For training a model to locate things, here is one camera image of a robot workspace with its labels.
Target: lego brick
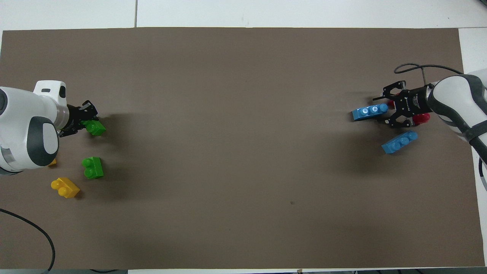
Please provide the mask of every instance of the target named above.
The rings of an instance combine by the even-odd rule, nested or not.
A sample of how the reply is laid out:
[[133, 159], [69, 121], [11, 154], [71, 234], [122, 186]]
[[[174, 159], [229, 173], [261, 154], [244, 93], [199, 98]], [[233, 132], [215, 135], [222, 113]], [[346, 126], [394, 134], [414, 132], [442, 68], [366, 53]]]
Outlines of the lego brick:
[[409, 144], [410, 142], [416, 140], [418, 138], [418, 134], [414, 131], [407, 131], [394, 139], [390, 140], [389, 142], [382, 145], [382, 148], [387, 154], [394, 153], [400, 150], [403, 146]]
[[61, 177], [51, 183], [51, 188], [56, 189], [59, 196], [73, 198], [79, 192], [79, 188], [68, 178]]
[[54, 160], [53, 160], [53, 161], [52, 161], [50, 164], [48, 164], [47, 166], [52, 166], [52, 165], [55, 165], [55, 164], [57, 164], [56, 159], [54, 159]]
[[388, 109], [389, 107], [387, 106], [387, 104], [372, 105], [368, 107], [357, 108], [352, 111], [352, 115], [354, 116], [355, 121], [360, 121], [382, 115], [386, 113]]
[[93, 136], [100, 136], [104, 133], [107, 129], [100, 123], [100, 121], [96, 120], [88, 120], [88, 121], [81, 121], [82, 125], [85, 125], [86, 131], [91, 133]]
[[85, 167], [84, 175], [86, 178], [96, 179], [103, 176], [103, 169], [101, 168], [101, 160], [99, 157], [83, 159], [81, 164]]

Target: red object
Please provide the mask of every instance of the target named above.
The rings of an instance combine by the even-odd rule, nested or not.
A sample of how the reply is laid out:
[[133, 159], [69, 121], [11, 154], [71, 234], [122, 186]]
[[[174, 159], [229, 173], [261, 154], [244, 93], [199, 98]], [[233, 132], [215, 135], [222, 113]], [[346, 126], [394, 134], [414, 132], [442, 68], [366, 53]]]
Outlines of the red object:
[[431, 116], [429, 113], [416, 114], [412, 117], [412, 122], [415, 126], [424, 124], [430, 120]]

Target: white floor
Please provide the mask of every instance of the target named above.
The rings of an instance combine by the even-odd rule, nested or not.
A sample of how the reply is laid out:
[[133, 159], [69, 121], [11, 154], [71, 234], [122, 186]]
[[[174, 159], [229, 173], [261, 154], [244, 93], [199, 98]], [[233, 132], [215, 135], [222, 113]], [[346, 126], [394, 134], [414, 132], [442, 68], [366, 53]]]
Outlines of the white floor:
[[[487, 66], [487, 7], [478, 0], [0, 0], [0, 32], [154, 26], [460, 28], [464, 71]], [[487, 192], [474, 171], [487, 257]]]

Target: black strap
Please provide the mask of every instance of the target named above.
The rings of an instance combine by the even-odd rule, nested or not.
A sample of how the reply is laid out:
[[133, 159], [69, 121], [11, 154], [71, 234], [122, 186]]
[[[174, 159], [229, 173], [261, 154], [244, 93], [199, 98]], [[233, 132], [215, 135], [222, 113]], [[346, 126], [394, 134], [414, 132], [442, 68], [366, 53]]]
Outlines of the black strap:
[[480, 122], [463, 132], [469, 143], [472, 141], [472, 139], [477, 138], [484, 133], [487, 133], [487, 120]]

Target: green block held by gripper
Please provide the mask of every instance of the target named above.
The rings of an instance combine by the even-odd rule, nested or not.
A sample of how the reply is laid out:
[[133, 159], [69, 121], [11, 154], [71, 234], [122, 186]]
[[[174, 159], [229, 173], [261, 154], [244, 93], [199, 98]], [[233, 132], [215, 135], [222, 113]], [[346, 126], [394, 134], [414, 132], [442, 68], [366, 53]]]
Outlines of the green block held by gripper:
[[85, 125], [86, 131], [91, 133], [93, 136], [100, 136], [104, 133], [107, 129], [100, 123], [100, 121], [96, 120], [88, 120], [88, 121], [81, 121], [82, 125]]
[[103, 176], [100, 157], [90, 157], [83, 159], [81, 164], [85, 167], [85, 176], [88, 179], [96, 179]]

